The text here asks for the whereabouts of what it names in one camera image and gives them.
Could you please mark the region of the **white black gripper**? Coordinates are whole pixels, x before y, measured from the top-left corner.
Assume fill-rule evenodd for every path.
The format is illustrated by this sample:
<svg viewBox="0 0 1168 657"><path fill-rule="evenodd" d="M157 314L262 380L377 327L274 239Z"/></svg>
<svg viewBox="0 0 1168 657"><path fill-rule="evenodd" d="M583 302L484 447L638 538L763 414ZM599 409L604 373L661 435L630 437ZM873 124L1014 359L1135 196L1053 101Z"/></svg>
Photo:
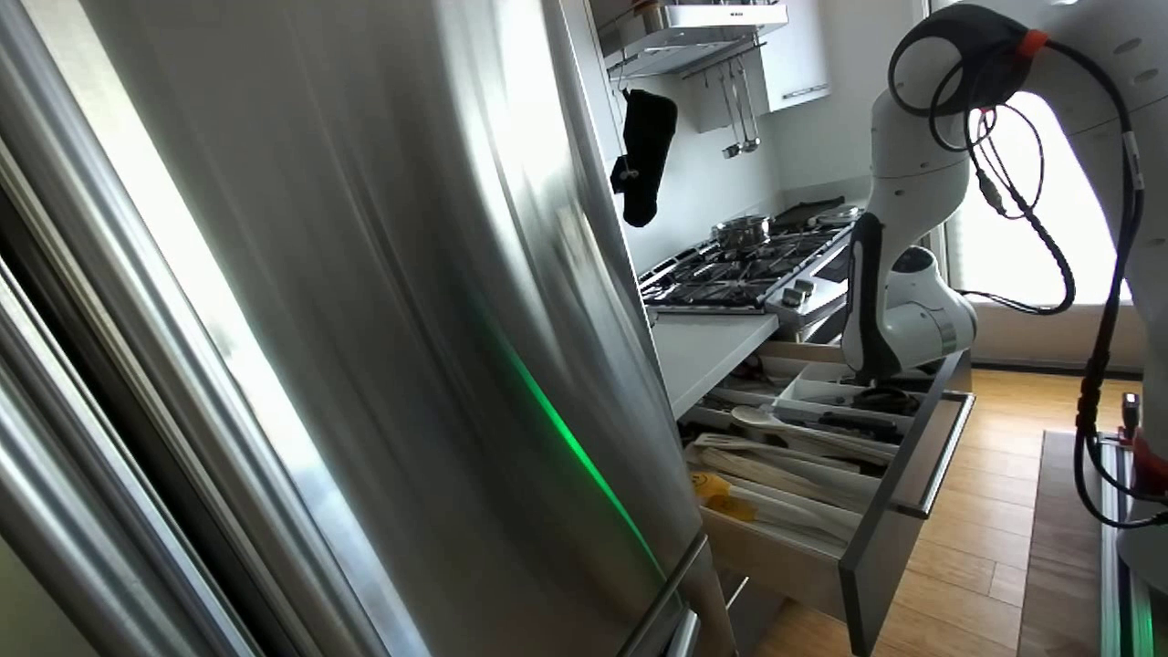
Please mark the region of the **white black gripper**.
<svg viewBox="0 0 1168 657"><path fill-rule="evenodd" d="M897 247L867 213L852 230L842 359L857 380L893 380L966 351L980 314L922 246Z"/></svg>

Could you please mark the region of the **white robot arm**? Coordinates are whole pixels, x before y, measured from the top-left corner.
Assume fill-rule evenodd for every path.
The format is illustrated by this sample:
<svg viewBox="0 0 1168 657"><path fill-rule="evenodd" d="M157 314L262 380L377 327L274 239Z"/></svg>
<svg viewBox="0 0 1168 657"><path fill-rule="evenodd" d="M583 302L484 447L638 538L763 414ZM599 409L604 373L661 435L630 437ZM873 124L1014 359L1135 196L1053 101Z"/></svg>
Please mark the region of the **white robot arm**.
<svg viewBox="0 0 1168 657"><path fill-rule="evenodd" d="M1146 325L1146 452L1168 448L1168 0L949 5L891 53L873 101L873 196L856 228L842 354L868 380L931 365L976 338L976 312L931 267L893 262L946 224L983 169L980 115L1019 93L1054 115L1115 267Z"/></svg>

